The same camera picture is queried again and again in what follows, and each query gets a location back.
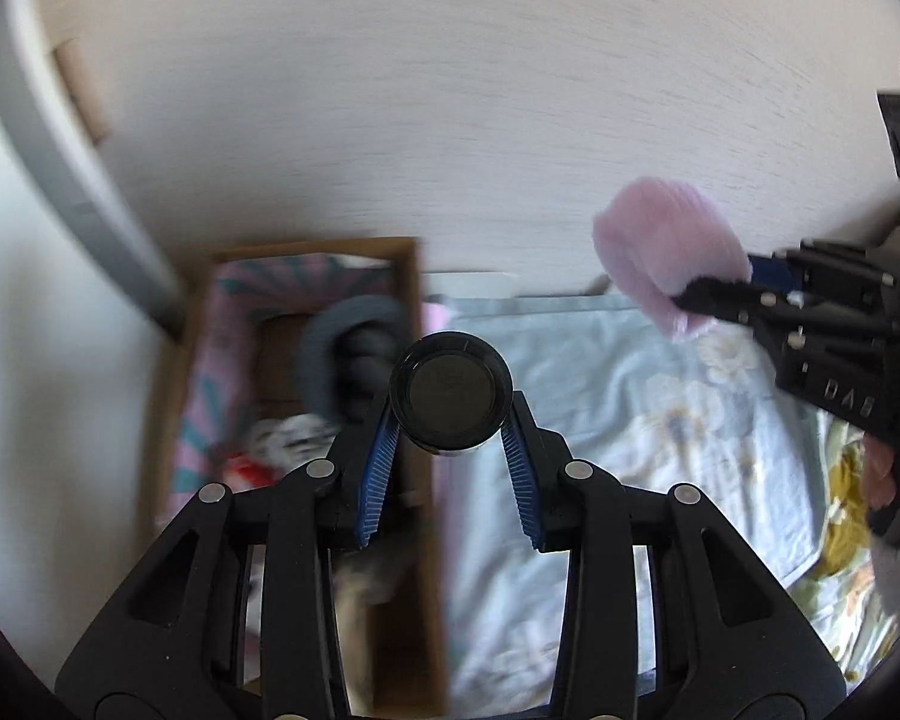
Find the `yellow floral bedding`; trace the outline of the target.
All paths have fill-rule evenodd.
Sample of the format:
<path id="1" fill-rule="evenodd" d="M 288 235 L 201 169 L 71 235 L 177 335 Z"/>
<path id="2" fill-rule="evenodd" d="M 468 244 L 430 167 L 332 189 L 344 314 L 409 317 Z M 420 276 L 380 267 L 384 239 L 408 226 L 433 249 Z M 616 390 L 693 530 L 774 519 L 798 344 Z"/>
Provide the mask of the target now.
<path id="1" fill-rule="evenodd" d="M 852 692 L 889 655 L 900 625 L 875 582 L 862 491 L 862 431 L 833 419 L 824 434 L 823 458 L 823 547 L 790 594 Z"/>

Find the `white cat face plush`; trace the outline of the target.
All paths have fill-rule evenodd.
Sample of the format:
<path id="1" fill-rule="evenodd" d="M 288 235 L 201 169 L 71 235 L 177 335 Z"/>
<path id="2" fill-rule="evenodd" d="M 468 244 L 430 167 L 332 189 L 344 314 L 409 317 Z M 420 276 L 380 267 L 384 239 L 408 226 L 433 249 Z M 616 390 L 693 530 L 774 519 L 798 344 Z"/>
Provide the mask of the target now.
<path id="1" fill-rule="evenodd" d="M 276 472 L 294 472 L 325 458 L 340 429 L 312 413 L 286 419 L 261 419 L 248 436 L 248 455 Z"/>

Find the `grey door frame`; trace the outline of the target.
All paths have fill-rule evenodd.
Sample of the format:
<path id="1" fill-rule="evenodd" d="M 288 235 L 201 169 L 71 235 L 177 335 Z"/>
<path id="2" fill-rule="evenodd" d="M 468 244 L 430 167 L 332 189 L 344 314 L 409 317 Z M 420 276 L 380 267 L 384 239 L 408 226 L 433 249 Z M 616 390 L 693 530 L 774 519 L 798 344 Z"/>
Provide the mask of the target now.
<path id="1" fill-rule="evenodd" d="M 149 319 L 178 337 L 187 288 L 79 122 L 38 0 L 0 0 L 0 121 L 41 195 L 89 257 Z"/>

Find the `wall switch plate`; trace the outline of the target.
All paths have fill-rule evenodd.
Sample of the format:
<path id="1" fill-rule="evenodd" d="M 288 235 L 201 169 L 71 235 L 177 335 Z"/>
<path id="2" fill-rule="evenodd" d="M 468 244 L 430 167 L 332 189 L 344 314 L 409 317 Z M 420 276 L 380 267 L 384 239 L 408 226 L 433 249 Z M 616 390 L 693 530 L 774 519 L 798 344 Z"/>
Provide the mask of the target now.
<path id="1" fill-rule="evenodd" d="M 94 77 L 80 54 L 79 43 L 74 39 L 59 43 L 53 49 L 53 60 L 71 106 L 86 130 L 87 137 L 92 145 L 102 145 L 110 135 L 109 121 Z"/>

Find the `light blue floral cloth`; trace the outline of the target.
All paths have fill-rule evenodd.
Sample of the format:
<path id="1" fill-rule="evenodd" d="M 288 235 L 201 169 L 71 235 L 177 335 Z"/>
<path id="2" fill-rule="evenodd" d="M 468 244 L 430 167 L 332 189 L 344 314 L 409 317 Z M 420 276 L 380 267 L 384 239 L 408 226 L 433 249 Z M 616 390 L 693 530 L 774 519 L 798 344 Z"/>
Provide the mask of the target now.
<path id="1" fill-rule="evenodd" d="M 460 299 L 448 328 L 507 362 L 541 427 L 636 488 L 702 489 L 792 583 L 821 551 L 824 419 L 775 387 L 741 327 L 663 337 L 621 294 Z M 553 687 L 567 559 L 521 529 L 497 440 L 436 463 L 450 710 L 487 717 L 539 706 Z"/>

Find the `black round jar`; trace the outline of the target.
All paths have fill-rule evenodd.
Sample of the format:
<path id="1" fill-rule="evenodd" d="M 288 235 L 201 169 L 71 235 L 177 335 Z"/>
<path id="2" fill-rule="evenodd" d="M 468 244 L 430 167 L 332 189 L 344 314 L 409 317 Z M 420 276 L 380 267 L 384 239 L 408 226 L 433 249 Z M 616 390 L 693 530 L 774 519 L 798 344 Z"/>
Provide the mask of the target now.
<path id="1" fill-rule="evenodd" d="M 513 396 L 504 358 L 463 332 L 430 333 L 411 344 L 390 380 L 391 410 L 403 434 L 432 454 L 463 452 L 493 437 Z"/>

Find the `pink teal striped cloth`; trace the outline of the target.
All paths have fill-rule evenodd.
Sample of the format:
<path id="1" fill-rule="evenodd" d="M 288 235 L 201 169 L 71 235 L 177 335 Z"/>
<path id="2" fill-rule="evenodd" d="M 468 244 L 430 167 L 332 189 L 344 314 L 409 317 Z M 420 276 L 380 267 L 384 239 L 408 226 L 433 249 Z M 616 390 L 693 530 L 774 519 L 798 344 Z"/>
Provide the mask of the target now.
<path id="1" fill-rule="evenodd" d="M 396 292 L 393 266 L 361 255 L 313 252 L 216 266 L 199 309 L 185 398 L 173 431 L 164 517 L 175 517 L 215 477 L 214 445 L 247 435 L 255 410 L 251 371 L 261 323 L 315 314 L 362 294 Z"/>

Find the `red snack packet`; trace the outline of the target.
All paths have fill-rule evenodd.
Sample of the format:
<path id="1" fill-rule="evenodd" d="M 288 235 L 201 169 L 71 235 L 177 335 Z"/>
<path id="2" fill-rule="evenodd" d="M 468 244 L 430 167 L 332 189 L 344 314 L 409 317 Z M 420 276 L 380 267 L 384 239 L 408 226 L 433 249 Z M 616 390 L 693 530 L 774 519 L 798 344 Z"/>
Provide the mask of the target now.
<path id="1" fill-rule="evenodd" d="M 247 454 L 227 455 L 222 463 L 222 483 L 227 484 L 234 493 L 269 488 L 282 477 L 283 473 L 278 468 Z"/>

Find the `cardboard box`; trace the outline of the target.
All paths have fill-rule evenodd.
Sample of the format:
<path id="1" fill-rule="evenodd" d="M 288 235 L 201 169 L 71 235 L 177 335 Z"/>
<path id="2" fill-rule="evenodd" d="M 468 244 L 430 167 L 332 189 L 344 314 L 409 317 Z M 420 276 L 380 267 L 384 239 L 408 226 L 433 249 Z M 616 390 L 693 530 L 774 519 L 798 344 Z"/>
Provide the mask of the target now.
<path id="1" fill-rule="evenodd" d="M 170 374 L 170 406 L 165 415 L 159 455 L 157 489 L 162 496 L 157 522 L 167 525 L 165 504 L 169 499 L 170 454 L 173 431 L 187 388 L 188 367 L 193 359 L 194 339 L 199 328 L 199 309 L 209 293 L 211 271 L 222 263 L 256 257 L 313 254 L 361 255 L 383 259 L 395 270 L 397 292 L 380 294 L 401 302 L 408 310 L 411 337 L 422 333 L 421 275 L 419 247 L 413 238 L 312 239 L 239 245 L 209 255 L 198 278 L 198 288 L 188 305 L 182 346 Z M 211 481 L 222 481 L 222 455 L 246 452 L 251 428 L 261 419 L 286 419 L 305 409 L 294 383 L 295 351 L 305 322 L 315 314 L 284 316 L 261 323 L 256 330 L 256 359 L 251 371 L 255 385 L 253 422 L 245 437 L 214 445 L 211 449 Z M 368 542 L 393 551 L 401 567 L 400 582 L 385 605 L 372 611 L 372 667 L 374 704 L 364 717 L 430 718 L 448 707 L 445 668 L 445 635 L 440 622 L 439 539 L 436 507 L 432 494 L 432 460 L 418 447 L 400 442 L 390 476 L 388 499 L 379 529 Z"/>

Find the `pink fluffy sock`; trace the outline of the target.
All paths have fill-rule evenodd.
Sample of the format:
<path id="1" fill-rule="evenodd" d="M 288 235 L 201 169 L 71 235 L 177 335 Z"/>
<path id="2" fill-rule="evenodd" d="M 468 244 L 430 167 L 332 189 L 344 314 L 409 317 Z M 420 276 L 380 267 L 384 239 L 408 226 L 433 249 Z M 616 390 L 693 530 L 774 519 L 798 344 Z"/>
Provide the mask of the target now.
<path id="1" fill-rule="evenodd" d="M 692 340 L 713 320 L 673 300 L 699 278 L 746 281 L 751 263 L 717 203 L 692 185 L 642 177 L 593 220 L 593 245 L 616 288 L 663 337 Z"/>

